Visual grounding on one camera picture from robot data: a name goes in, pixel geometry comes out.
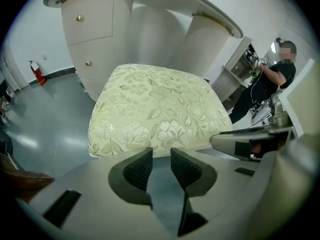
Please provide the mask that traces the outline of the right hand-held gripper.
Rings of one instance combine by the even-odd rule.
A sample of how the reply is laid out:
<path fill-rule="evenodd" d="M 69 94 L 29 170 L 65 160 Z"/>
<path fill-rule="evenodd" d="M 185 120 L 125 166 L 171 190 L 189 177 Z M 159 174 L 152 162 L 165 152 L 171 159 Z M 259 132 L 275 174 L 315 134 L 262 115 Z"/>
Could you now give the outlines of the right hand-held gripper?
<path fill-rule="evenodd" d="M 258 126 L 213 135 L 210 143 L 215 150 L 244 161 L 260 161 L 262 157 L 280 150 L 287 141 L 296 138 L 289 126 Z"/>

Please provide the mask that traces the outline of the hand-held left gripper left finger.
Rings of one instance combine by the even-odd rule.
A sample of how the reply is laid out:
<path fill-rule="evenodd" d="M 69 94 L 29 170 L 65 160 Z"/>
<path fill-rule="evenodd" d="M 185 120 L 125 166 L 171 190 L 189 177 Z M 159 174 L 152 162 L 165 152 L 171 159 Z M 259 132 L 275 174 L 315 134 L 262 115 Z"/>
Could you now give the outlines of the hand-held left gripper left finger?
<path fill-rule="evenodd" d="M 115 164 L 108 173 L 108 184 L 125 202 L 152 208 L 152 198 L 147 193 L 152 170 L 153 149 L 148 147 Z"/>

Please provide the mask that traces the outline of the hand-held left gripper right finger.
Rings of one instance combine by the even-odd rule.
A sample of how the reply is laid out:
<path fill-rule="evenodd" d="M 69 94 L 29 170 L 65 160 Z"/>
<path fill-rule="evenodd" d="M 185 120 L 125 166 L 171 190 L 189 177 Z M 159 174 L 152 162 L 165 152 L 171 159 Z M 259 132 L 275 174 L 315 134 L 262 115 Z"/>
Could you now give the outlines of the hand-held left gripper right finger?
<path fill-rule="evenodd" d="M 184 191 L 183 209 L 177 235 L 182 237 L 208 220 L 194 212 L 190 198 L 204 196 L 215 184 L 218 173 L 209 164 L 178 149 L 170 149 L 171 171 Z"/>

